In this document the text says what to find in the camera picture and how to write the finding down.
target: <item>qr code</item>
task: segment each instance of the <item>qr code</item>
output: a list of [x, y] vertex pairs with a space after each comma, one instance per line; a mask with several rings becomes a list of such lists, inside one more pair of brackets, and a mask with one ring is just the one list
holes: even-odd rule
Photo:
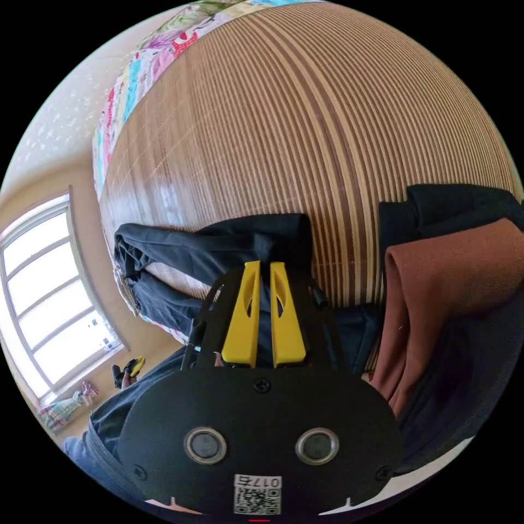
[[280, 489], [235, 487], [235, 513], [246, 515], [279, 515]]

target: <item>colorful quilt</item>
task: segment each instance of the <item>colorful quilt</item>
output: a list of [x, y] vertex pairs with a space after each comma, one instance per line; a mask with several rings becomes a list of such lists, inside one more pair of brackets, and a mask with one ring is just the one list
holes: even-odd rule
[[213, 29], [240, 16], [271, 7], [320, 1], [323, 0], [200, 0], [178, 8], [170, 20], [140, 43], [108, 95], [93, 137], [94, 187], [98, 200], [126, 120], [181, 53]]

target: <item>screw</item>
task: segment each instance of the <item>screw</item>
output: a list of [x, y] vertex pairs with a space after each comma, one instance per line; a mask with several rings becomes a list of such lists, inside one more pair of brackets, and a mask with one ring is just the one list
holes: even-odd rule
[[271, 389], [271, 382], [267, 378], [257, 378], [253, 387], [257, 393], [267, 393]]
[[376, 472], [375, 478], [377, 482], [383, 482], [384, 480], [386, 480], [389, 477], [390, 473], [391, 473], [391, 468], [389, 466], [384, 466], [383, 468], [380, 468]]
[[147, 473], [142, 466], [135, 464], [133, 466], [133, 473], [139, 478], [139, 480], [147, 480]]

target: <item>window frame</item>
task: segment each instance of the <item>window frame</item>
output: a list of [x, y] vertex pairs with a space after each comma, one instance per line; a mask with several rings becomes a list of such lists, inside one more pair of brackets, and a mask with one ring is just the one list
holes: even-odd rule
[[[84, 264], [80, 256], [80, 251], [79, 251], [78, 244], [75, 238], [75, 227], [74, 227], [73, 216], [72, 216], [72, 202], [71, 202], [70, 194], [66, 194], [57, 199], [53, 199], [48, 204], [50, 204], [53, 201], [58, 201], [58, 202], [53, 205], [49, 205], [49, 207], [43, 209], [40, 212], [32, 213], [30, 217], [28, 217], [26, 220], [24, 220], [23, 222], [17, 225], [13, 224], [14, 227], [12, 228], [12, 230], [9, 232], [4, 232], [5, 234], [2, 235], [2, 237], [0, 237], [0, 283], [2, 286], [2, 292], [4, 293], [4, 296], [5, 296], [7, 309], [10, 315], [10, 318], [8, 319], [8, 321], [12, 322], [15, 332], [20, 340], [20, 343], [24, 351], [26, 352], [31, 363], [37, 370], [38, 374], [41, 376], [42, 380], [47, 384], [47, 387], [49, 388], [46, 393], [37, 397], [39, 402], [42, 402], [42, 400], [46, 399], [46, 397], [49, 397], [49, 396], [59, 396], [64, 388], [69, 386], [71, 382], [73, 382], [74, 380], [80, 379], [80, 376], [84, 372], [86, 372], [88, 369], [90, 369], [94, 364], [104, 359], [109, 354], [116, 353], [117, 351], [119, 351], [120, 349], [124, 347], [119, 334], [116, 332], [114, 327], [111, 326], [118, 339], [118, 343], [115, 344], [115, 347], [112, 348], [110, 351], [107, 351], [101, 348], [100, 350], [95, 352], [93, 355], [91, 355], [89, 358], [87, 358], [86, 360], [84, 360], [83, 362], [75, 366], [72, 370], [66, 373], [60, 380], [58, 380], [54, 384], [47, 377], [47, 375], [44, 373], [44, 371], [41, 369], [38, 362], [36, 361], [34, 354], [38, 349], [40, 349], [45, 343], [47, 343], [49, 340], [57, 336], [59, 333], [67, 329], [69, 326], [71, 326], [72, 324], [74, 324], [76, 321], [80, 320], [84, 316], [96, 311], [98, 312], [98, 314], [100, 314], [100, 316], [102, 316], [102, 318], [104, 318], [106, 321], [109, 322], [107, 315], [105, 314], [104, 310], [102, 309], [90, 285], [89, 279], [87, 278], [87, 273], [84, 269]], [[52, 219], [58, 215], [61, 215], [62, 213], [65, 213], [65, 217], [67, 220], [68, 236], [62, 239], [59, 239], [53, 242], [52, 244], [49, 244], [49, 246], [45, 247], [44, 249], [41, 249], [38, 253], [35, 253], [34, 255], [30, 256], [29, 258], [24, 260], [21, 264], [19, 264], [16, 268], [14, 268], [9, 274], [7, 274], [6, 269], [5, 269], [4, 250], [12, 242], [14, 242], [20, 236], [27, 233], [28, 231], [30, 231], [37, 225], [40, 225], [44, 223], [45, 221]], [[45, 253], [48, 253], [49, 251], [67, 242], [69, 242], [69, 245], [73, 252], [73, 258], [75, 260], [75, 264], [78, 270], [78, 275], [66, 281], [65, 283], [57, 286], [55, 289], [51, 290], [50, 292], [46, 293], [44, 296], [39, 298], [36, 302], [31, 304], [24, 311], [20, 312], [20, 314], [17, 315], [15, 312], [14, 305], [13, 305], [11, 293], [8, 287], [9, 280], [13, 276], [15, 276], [18, 272], [20, 272], [24, 267], [28, 266], [31, 262], [43, 256]], [[57, 292], [59, 292], [61, 289], [64, 289], [66, 286], [73, 284], [74, 282], [78, 282], [78, 281], [82, 282], [82, 285], [84, 286], [86, 294], [91, 302], [91, 307], [85, 309], [84, 311], [75, 315], [73, 318], [71, 318], [67, 322], [63, 323], [57, 329], [53, 330], [52, 333], [48, 334], [46, 337], [44, 337], [44, 339], [38, 342], [38, 344], [36, 344], [36, 346], [33, 349], [31, 349], [31, 346], [28, 344], [22, 332], [22, 328], [20, 326], [20, 319], [22, 319], [27, 313], [29, 313], [35, 307], [41, 304], [44, 300], [55, 295]]]

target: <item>window pane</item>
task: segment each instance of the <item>window pane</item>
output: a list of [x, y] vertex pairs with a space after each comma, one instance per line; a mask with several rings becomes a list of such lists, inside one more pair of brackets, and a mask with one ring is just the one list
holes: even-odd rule
[[8, 282], [16, 314], [77, 275], [69, 242], [37, 258]]
[[24, 260], [66, 236], [69, 236], [69, 230], [65, 212], [36, 225], [5, 248], [6, 273], [10, 274]]
[[78, 280], [24, 315], [20, 319], [22, 333], [33, 348], [49, 333], [91, 306], [84, 284]]
[[34, 357], [55, 384], [78, 364], [104, 347], [110, 336], [98, 312], [90, 313], [36, 351]]
[[44, 396], [49, 391], [49, 387], [39, 375], [33, 362], [31, 362], [30, 358], [27, 356], [27, 353], [22, 346], [22, 342], [20, 342], [15, 326], [13, 325], [13, 322], [11, 322], [11, 317], [3, 293], [0, 293], [0, 331], [2, 332], [3, 337], [2, 345], [5, 344], [3, 350], [9, 351], [15, 366], [22, 374], [27, 385], [33, 390], [33, 393], [37, 397]]

